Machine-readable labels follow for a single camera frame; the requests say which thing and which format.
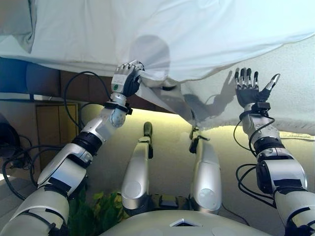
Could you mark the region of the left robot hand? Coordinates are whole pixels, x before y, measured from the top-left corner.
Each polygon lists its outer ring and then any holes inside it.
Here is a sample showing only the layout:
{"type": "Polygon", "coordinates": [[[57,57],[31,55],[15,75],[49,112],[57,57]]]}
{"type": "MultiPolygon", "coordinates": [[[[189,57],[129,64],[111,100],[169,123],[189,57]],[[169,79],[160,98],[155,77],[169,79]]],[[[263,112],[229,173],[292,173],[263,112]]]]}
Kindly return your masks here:
{"type": "Polygon", "coordinates": [[[111,81],[111,90],[125,97],[134,95],[140,86],[141,71],[144,71],[144,65],[138,60],[119,65],[111,81]]]}

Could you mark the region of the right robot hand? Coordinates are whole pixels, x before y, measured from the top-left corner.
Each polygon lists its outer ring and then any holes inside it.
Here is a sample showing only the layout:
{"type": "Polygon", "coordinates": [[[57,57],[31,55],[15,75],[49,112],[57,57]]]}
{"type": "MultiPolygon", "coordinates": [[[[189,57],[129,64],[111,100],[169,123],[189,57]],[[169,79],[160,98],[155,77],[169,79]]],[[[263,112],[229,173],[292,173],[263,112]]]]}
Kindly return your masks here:
{"type": "Polygon", "coordinates": [[[256,102],[266,102],[274,86],[277,84],[280,74],[275,74],[266,84],[263,90],[259,88],[259,72],[255,71],[252,76],[250,68],[242,68],[236,71],[234,80],[236,83],[236,96],[241,107],[246,107],[248,104],[256,102]]]}

